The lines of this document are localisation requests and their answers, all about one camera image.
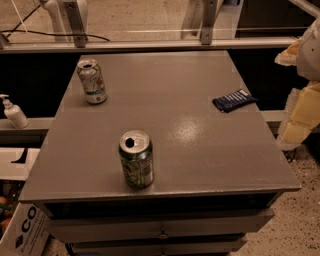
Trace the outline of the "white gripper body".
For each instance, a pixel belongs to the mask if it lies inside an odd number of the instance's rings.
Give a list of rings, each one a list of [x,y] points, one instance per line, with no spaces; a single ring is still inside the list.
[[[320,17],[301,37],[296,65],[300,76],[310,81],[320,81]]]

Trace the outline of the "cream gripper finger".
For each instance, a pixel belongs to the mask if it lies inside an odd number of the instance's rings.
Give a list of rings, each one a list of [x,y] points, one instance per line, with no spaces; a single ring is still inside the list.
[[[292,43],[287,49],[279,53],[274,62],[283,66],[295,66],[297,61],[297,53],[300,45],[300,39],[297,39],[294,43]]]
[[[311,81],[302,90],[293,88],[288,95],[276,139],[282,151],[299,147],[320,124],[320,83]]]

